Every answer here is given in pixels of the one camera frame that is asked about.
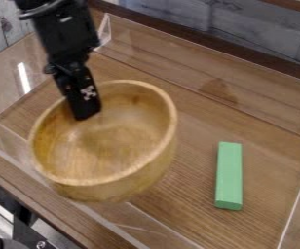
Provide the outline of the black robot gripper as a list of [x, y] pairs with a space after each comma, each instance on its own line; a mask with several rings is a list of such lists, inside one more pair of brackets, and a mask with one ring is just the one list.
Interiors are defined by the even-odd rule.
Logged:
[[33, 4], [36, 32], [48, 53], [46, 74], [66, 97], [74, 117], [86, 120], [102, 110], [102, 101], [92, 73], [85, 64], [90, 51], [101, 45], [96, 24], [86, 4]]

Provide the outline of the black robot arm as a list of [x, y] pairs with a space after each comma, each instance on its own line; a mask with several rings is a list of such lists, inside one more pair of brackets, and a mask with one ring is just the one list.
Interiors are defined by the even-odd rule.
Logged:
[[15, 0], [19, 19], [30, 20], [48, 53], [44, 72], [54, 77], [74, 117], [101, 112], [102, 103], [90, 70], [89, 54], [101, 40], [86, 0]]

